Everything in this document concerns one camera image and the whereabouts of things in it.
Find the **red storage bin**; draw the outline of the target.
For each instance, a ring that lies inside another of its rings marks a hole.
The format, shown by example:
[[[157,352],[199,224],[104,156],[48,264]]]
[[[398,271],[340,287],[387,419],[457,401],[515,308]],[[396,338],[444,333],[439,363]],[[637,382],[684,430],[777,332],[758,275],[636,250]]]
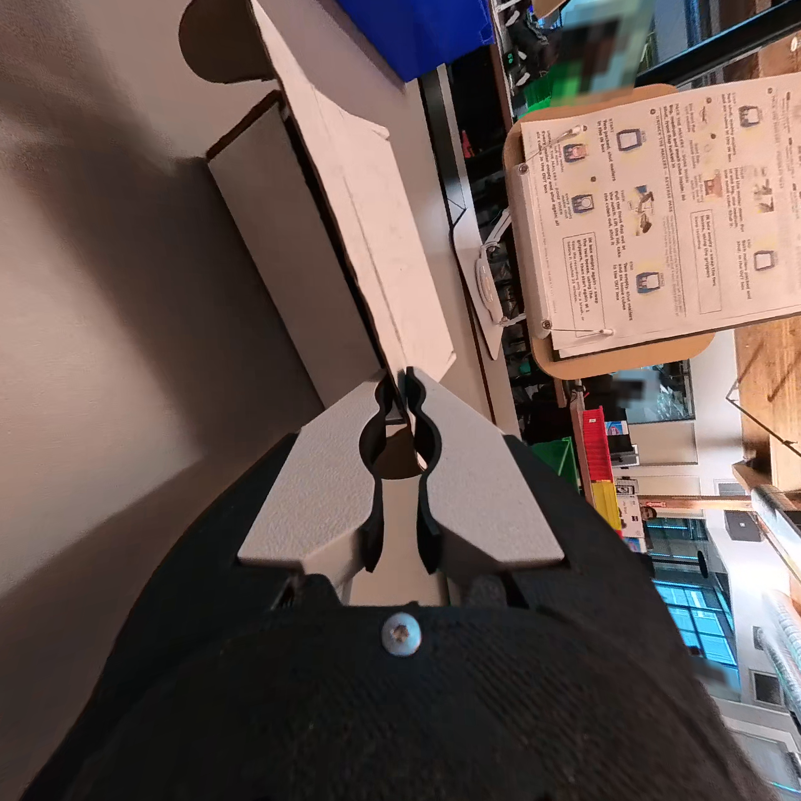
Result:
[[[582,441],[586,452],[589,479],[593,483],[614,483],[606,420],[601,408],[582,413]]]

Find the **printed white carton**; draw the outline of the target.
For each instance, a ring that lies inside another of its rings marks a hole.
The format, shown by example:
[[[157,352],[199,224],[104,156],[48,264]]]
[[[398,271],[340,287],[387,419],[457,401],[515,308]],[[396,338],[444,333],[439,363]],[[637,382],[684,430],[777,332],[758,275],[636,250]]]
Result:
[[[615,478],[616,503],[622,528],[623,538],[645,539],[645,531],[640,509],[637,480],[629,477]]]

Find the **silver ventilation duct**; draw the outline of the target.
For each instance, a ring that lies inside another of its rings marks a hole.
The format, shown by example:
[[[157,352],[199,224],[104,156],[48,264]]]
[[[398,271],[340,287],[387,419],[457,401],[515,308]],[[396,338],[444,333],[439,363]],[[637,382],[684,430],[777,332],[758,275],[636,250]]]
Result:
[[[765,620],[759,641],[786,696],[786,706],[800,719],[800,617],[791,599],[770,589],[763,593]]]

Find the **yellow storage bin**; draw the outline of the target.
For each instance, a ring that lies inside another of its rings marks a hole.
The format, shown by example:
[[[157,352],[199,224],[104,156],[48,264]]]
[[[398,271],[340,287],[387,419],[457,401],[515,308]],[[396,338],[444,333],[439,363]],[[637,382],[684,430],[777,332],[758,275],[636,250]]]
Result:
[[[617,491],[612,481],[592,481],[590,483],[592,499],[596,511],[604,518],[609,526],[622,535],[622,519],[617,504]]]

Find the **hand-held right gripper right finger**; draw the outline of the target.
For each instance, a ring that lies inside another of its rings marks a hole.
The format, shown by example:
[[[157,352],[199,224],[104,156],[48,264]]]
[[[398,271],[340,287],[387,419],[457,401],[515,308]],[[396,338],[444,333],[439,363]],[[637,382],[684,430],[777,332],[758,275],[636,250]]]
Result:
[[[500,574],[561,562],[515,457],[521,442],[419,368],[406,371],[406,401],[422,468],[416,542],[427,572]]]

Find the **green plastic bin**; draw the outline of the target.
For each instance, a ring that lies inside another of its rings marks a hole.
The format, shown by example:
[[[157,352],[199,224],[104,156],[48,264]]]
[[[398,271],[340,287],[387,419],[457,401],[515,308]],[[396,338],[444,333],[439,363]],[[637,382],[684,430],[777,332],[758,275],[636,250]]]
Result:
[[[536,443],[529,447],[541,461],[552,468],[556,475],[567,481],[575,491],[581,493],[582,479],[574,440],[571,436]]]

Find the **green storage bin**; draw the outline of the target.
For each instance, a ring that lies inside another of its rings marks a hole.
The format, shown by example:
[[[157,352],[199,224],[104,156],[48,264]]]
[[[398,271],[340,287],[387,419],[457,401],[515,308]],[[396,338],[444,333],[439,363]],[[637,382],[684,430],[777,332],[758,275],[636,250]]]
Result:
[[[526,108],[519,117],[558,105],[564,88],[565,82],[550,73],[528,81],[523,87]]]

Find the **white cardboard mailer box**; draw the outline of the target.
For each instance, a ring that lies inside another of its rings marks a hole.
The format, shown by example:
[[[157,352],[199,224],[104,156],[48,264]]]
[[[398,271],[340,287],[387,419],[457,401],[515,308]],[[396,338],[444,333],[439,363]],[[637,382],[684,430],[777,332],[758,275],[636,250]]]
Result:
[[[268,93],[206,153],[212,178],[326,408],[384,370],[415,426],[406,372],[456,361],[391,132],[354,115],[405,94],[315,2],[190,2],[186,64]]]

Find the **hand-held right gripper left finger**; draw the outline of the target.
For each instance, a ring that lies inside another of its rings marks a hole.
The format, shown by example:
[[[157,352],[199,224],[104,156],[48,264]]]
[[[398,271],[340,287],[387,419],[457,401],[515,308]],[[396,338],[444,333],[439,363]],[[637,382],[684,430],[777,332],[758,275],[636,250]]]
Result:
[[[393,389],[381,372],[297,434],[237,557],[302,574],[373,572],[384,545],[382,479]]]

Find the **blue plastic bin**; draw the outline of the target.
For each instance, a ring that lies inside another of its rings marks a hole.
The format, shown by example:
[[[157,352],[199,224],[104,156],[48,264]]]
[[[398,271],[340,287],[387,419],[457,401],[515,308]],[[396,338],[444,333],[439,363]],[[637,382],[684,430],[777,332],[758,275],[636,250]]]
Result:
[[[494,42],[485,1],[339,1],[406,83]]]

